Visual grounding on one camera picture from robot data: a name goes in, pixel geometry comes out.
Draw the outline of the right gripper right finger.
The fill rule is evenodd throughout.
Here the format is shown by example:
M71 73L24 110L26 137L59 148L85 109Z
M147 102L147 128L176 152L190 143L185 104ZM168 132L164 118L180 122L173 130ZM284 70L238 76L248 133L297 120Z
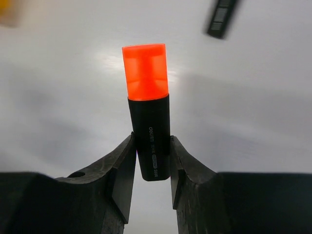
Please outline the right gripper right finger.
M312 176L214 172L172 136L171 190L181 234L309 234Z

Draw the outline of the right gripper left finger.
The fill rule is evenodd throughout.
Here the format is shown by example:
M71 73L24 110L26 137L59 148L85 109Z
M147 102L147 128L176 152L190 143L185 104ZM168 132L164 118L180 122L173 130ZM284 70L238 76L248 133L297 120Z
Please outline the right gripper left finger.
M68 177L0 175L3 234L121 234L129 221L136 164L134 136Z

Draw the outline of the orange highlighter marker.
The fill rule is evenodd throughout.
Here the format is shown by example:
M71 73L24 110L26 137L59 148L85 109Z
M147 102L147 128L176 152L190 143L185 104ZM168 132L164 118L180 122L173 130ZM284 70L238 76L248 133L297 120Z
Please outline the orange highlighter marker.
M170 177L170 98L164 43L122 48L128 104L142 178Z

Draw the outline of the blue highlighter marker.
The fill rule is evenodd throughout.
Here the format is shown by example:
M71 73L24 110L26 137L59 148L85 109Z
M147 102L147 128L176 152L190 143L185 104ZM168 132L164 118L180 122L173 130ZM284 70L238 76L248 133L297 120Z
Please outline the blue highlighter marker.
M207 20L205 34L215 39L225 39L240 2L240 0L216 0Z

